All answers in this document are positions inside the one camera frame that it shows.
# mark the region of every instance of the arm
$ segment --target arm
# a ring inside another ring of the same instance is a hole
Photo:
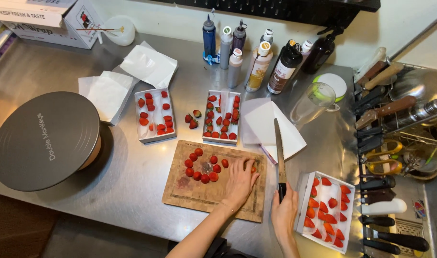
[[[226,197],[214,210],[184,238],[166,258],[202,258],[220,228],[244,205],[249,197],[259,173],[251,174],[254,160],[249,160],[244,170],[246,158],[235,161],[229,167]]]
[[[277,241],[279,242],[284,258],[300,258],[295,238],[293,225],[298,211],[298,193],[293,191],[287,182],[287,192],[282,203],[279,204],[279,192],[274,191],[273,207],[271,208],[271,221],[274,226]]]

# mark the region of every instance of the gray turntable lid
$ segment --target gray turntable lid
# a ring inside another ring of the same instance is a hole
[[[56,185],[88,159],[99,137],[99,115],[85,97],[66,91],[20,106],[0,128],[0,181],[19,191]]]

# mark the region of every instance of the hand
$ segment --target hand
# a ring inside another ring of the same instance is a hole
[[[248,161],[244,170],[244,162],[246,160]],[[255,160],[244,157],[235,161],[229,167],[226,197],[222,202],[229,205],[235,212],[244,205],[255,184],[255,180],[260,176],[259,173],[251,173],[254,162]]]
[[[271,221],[279,244],[286,243],[293,237],[293,225],[298,212],[298,193],[287,182],[287,191],[279,204],[279,191],[274,191]]]

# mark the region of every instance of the white bottle cap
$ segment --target white bottle cap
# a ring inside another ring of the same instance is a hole
[[[231,34],[231,27],[230,26],[224,27],[223,28],[223,34],[230,35]]]
[[[309,41],[309,40],[306,40],[304,43],[303,43],[303,46],[302,46],[302,49],[303,49],[303,53],[307,53],[307,52],[309,52],[309,50],[311,50],[311,47],[313,46],[313,44]]]
[[[270,49],[271,44],[269,44],[267,41],[263,41],[260,43],[260,47],[258,47],[258,54],[260,54],[260,56],[267,56]]]
[[[235,55],[236,57],[241,57],[242,56],[242,51],[238,48],[235,48],[233,51],[233,55]]]
[[[266,29],[265,33],[263,34],[263,39],[265,41],[269,41],[273,37],[273,30],[272,29]]]

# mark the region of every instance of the strawberry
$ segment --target strawberry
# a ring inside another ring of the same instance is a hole
[[[212,182],[216,182],[216,181],[218,180],[218,174],[215,173],[215,172],[211,172],[211,173],[209,174],[209,179],[210,179]]]
[[[314,222],[311,219],[309,219],[308,217],[305,218],[305,224],[304,225],[305,225],[305,227],[308,227],[308,228],[314,228],[315,227]]]
[[[189,123],[189,122],[191,122],[192,119],[193,119],[193,117],[188,113],[188,114],[185,116],[185,123]]]
[[[342,192],[342,193],[345,193],[345,194],[350,194],[350,193],[351,193],[351,190],[350,190],[349,188],[347,188],[347,186],[342,185],[342,186],[341,186],[341,192]]]
[[[347,203],[351,202],[345,193],[341,193],[341,200]]]
[[[200,118],[202,114],[199,110],[193,110],[193,115],[195,118]]]
[[[191,159],[185,160],[184,163],[185,163],[185,167],[190,167],[190,168],[193,167],[193,161]]]
[[[333,208],[336,207],[336,205],[338,205],[338,201],[336,201],[335,198],[330,198],[330,200],[329,200],[329,207],[330,207],[331,209],[333,209]]]
[[[221,172],[221,167],[220,167],[220,165],[215,164],[215,165],[212,167],[212,170],[213,170],[215,173],[220,173],[220,172]]]
[[[336,230],[336,238],[339,238],[339,239],[341,239],[341,240],[344,240],[344,239],[345,239],[345,238],[344,238],[344,235],[343,235],[343,232],[341,232],[340,229],[337,229],[337,230]]]
[[[332,237],[329,234],[327,234],[327,237],[325,238],[324,241],[330,243],[332,240],[333,240]]]
[[[322,239],[322,235],[320,234],[319,230],[316,230],[316,231],[313,233],[313,237],[317,237],[317,238],[319,238],[319,239]]]
[[[145,105],[144,99],[140,98],[139,101],[138,101],[138,104],[139,104],[140,108],[143,107]]]
[[[316,213],[314,212],[314,209],[312,207],[307,208],[306,216],[309,219],[313,219],[316,216]]]
[[[205,125],[210,126],[212,125],[212,119],[208,118],[205,120]]]
[[[340,213],[340,221],[346,221],[346,220],[347,220],[346,216],[344,216],[344,214],[341,212]]]
[[[325,213],[321,210],[319,210],[317,212],[317,217],[319,218],[319,220],[325,220]]]
[[[320,210],[325,213],[329,213],[329,209],[327,208],[324,202],[320,202]]]
[[[330,224],[337,224],[338,221],[333,217],[332,214],[325,214],[325,221],[327,221]]]
[[[201,182],[202,182],[203,184],[207,184],[207,183],[209,183],[209,180],[210,180],[210,178],[209,178],[209,175],[208,175],[208,174],[203,174],[203,175],[201,176]]]
[[[327,233],[334,236],[334,230],[333,230],[333,227],[330,225],[330,223],[324,222],[324,227],[325,227],[325,231]]]
[[[199,180],[201,180],[201,176],[202,176],[201,172],[196,171],[196,172],[193,174],[193,179],[196,180],[196,181],[199,181]]]
[[[315,188],[315,186],[313,186],[311,188],[311,197],[315,198],[317,196],[317,189]]]
[[[313,207],[313,208],[318,208],[319,203],[316,200],[314,200],[313,198],[309,197],[309,201],[307,202],[307,206]]]
[[[218,161],[217,156],[211,156],[211,157],[210,157],[210,162],[211,162],[212,164],[217,163],[217,161]]]
[[[146,118],[139,118],[139,123],[143,126],[148,125],[148,119]]]
[[[196,148],[196,150],[194,150],[194,153],[195,153],[197,156],[202,156],[202,149],[201,149],[201,148]]]
[[[222,160],[221,160],[221,165],[222,165],[224,168],[227,168],[227,167],[229,166],[229,164],[228,164],[228,160],[227,160],[227,159],[222,159]]]
[[[192,161],[197,161],[198,160],[198,155],[196,155],[196,153],[192,153],[192,154],[190,154],[190,159],[192,160]]]
[[[207,113],[207,117],[208,117],[208,118],[214,118],[214,112],[213,112],[213,111],[209,111],[209,112]]]
[[[315,177],[313,186],[318,186],[319,184],[320,184],[319,179],[317,177]]]
[[[341,201],[341,210],[342,211],[347,210],[347,204],[345,202],[343,202],[343,201]]]
[[[198,127],[198,121],[196,121],[195,119],[191,120],[189,128],[194,129],[196,127]]]
[[[187,177],[192,177],[193,174],[194,174],[194,170],[192,170],[191,168],[188,167],[188,168],[185,170],[185,174],[187,175]]]
[[[334,243],[333,243],[334,245],[336,245],[337,247],[339,247],[339,248],[343,248],[343,243],[341,242],[341,240],[339,239],[339,238],[336,238],[335,240],[334,240]]]
[[[322,185],[332,185],[332,182],[326,177],[322,178]]]

